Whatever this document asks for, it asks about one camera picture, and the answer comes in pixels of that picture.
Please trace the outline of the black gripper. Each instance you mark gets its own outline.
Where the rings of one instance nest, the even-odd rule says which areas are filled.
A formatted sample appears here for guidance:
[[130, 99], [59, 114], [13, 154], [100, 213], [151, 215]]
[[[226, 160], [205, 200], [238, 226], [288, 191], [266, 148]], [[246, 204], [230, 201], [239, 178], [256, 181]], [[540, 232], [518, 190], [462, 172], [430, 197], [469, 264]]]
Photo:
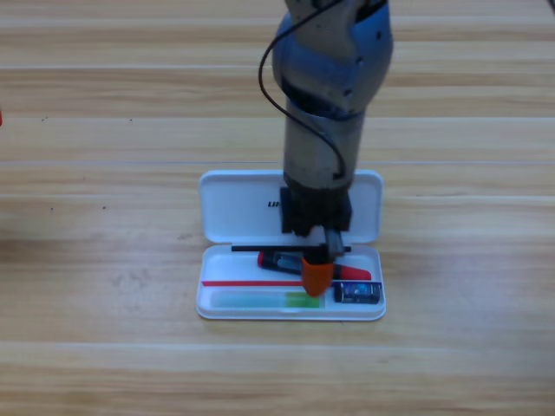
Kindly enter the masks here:
[[348, 190], [312, 189], [302, 186], [280, 188], [281, 231], [308, 238], [315, 228], [323, 229], [324, 242], [304, 249], [301, 282], [307, 295], [319, 297], [332, 284], [338, 257], [346, 252], [342, 233], [350, 228], [352, 207]]

